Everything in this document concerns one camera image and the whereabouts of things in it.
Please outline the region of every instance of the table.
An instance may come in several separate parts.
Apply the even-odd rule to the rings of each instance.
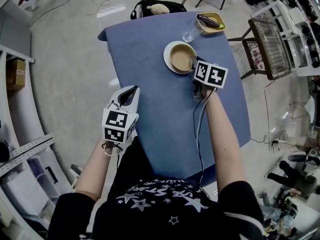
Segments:
[[[287,50],[278,33],[276,25],[251,18],[248,20],[249,29],[242,37],[230,38],[229,42],[242,41],[246,56],[249,59],[251,70],[241,77],[241,80],[251,76],[252,74],[266,75],[270,81],[283,78],[291,73],[288,60]],[[252,31],[254,38],[245,37]],[[253,66],[252,54],[248,47],[249,42],[256,42],[259,52],[262,56],[265,70],[260,70]]]
[[[196,14],[178,12],[134,19],[107,27],[98,36],[108,42],[120,86],[140,87],[136,131],[153,170],[162,176],[192,181],[201,175],[193,126],[197,102],[193,100],[189,75],[169,70],[163,52],[170,42],[182,41],[182,31]],[[248,109],[225,34],[200,35],[190,44],[199,57],[229,69],[224,89],[219,90],[218,95],[243,146],[251,137]],[[202,185],[205,186],[216,180],[206,114],[199,142],[205,168]]]

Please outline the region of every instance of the concrete floor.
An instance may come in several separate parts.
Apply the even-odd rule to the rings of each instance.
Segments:
[[[43,12],[67,0],[40,0],[35,11],[36,19]],[[139,0],[110,0],[110,6],[125,5],[126,9],[102,18],[102,28],[130,20],[130,14]],[[240,37],[249,28],[248,19],[253,11],[243,0],[226,0],[219,10],[221,0],[187,0],[188,11],[213,11],[225,21],[228,38]],[[91,0],[72,0],[41,17],[32,27],[32,81],[35,99],[42,124],[47,133],[53,133],[54,150],[58,160],[69,175],[71,164],[84,166],[101,134],[103,107],[119,85],[112,81],[116,73],[105,42],[97,39],[99,26],[94,16]],[[241,49],[241,43],[231,43],[240,74],[250,67]],[[279,79],[265,89],[270,81],[264,75],[253,75],[242,81],[248,106],[251,137],[262,141],[268,135],[268,120],[265,94],[269,112],[270,139],[278,137],[283,129],[290,136],[305,134],[305,123],[291,120],[293,101],[308,99],[307,80],[293,73]],[[282,117],[288,112],[287,119]],[[277,183],[264,179],[264,175],[280,155],[292,150],[273,153],[267,144],[250,141],[241,148],[245,172],[256,194],[271,191]],[[115,173],[114,161],[110,164],[110,175]],[[216,199],[216,185],[206,187]]]

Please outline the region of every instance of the cup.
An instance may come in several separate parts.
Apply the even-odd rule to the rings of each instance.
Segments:
[[[206,25],[202,20],[194,19],[188,30],[182,33],[182,39],[186,43],[192,42],[198,35],[205,30]]]

